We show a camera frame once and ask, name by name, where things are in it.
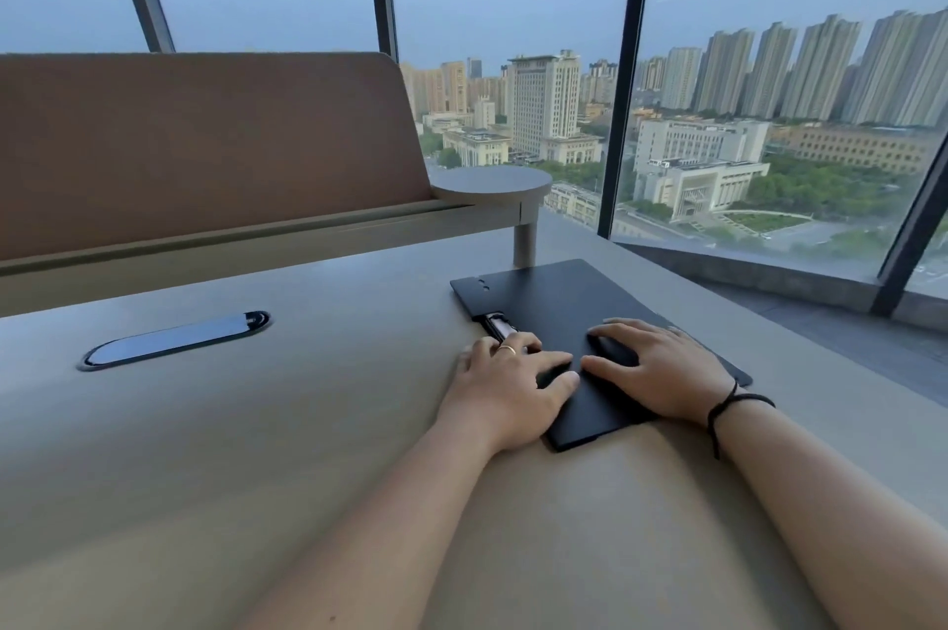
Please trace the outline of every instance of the black clipboard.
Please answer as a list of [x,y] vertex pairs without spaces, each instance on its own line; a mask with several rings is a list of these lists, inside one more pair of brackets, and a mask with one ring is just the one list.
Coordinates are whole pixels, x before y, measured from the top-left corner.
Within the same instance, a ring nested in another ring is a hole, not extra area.
[[[601,324],[604,318],[641,318],[661,327],[671,325],[583,260],[461,278],[451,281],[451,288],[472,320],[483,323],[489,313],[503,313],[516,329],[536,333],[544,348],[573,353],[576,371],[584,355],[605,356],[623,365],[638,363],[633,351],[608,339],[599,342],[586,335],[591,326]],[[749,375],[727,360],[720,360],[741,385],[752,384]],[[558,369],[542,379],[541,385],[549,384],[555,375],[568,369]],[[599,435],[654,419],[651,411],[615,385],[580,372],[579,388],[563,406],[546,438],[559,453]]]

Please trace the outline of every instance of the floor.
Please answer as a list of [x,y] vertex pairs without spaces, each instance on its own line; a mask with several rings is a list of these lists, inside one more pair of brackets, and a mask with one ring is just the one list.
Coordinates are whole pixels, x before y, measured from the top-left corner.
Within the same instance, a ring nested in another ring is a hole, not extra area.
[[759,290],[699,282],[706,289],[948,407],[948,335]]

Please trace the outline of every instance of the desk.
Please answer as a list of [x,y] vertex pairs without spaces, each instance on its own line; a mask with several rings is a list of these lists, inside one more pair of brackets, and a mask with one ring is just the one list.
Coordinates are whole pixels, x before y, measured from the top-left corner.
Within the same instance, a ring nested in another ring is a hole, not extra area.
[[[481,335],[448,281],[513,231],[0,320],[0,627],[230,627],[433,419]],[[792,417],[948,522],[948,410],[543,212],[581,257],[750,372]],[[103,341],[267,310],[249,339],[96,373]],[[426,628],[819,628],[775,530],[670,422],[496,458]]]

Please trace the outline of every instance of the table leg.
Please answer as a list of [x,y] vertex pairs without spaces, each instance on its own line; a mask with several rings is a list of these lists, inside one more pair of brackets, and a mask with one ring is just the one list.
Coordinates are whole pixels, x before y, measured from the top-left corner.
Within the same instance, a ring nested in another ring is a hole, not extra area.
[[514,226],[514,267],[537,264],[537,221]]

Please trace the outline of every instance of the hand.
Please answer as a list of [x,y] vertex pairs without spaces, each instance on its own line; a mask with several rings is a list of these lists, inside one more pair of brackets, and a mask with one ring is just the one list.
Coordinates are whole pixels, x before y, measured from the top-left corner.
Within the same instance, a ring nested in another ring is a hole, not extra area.
[[572,353],[539,351],[533,333],[514,333],[502,349],[496,340],[481,338],[458,358],[454,381],[438,410],[439,422],[460,422],[485,443],[493,456],[536,440],[550,427],[559,409],[579,385],[568,371],[540,390],[537,376],[573,360]]
[[618,385],[634,400],[666,418],[705,427],[708,412],[724,400],[734,379],[711,351],[678,328],[666,330],[645,321],[608,318],[590,329],[634,350],[639,365],[584,356],[583,370]]

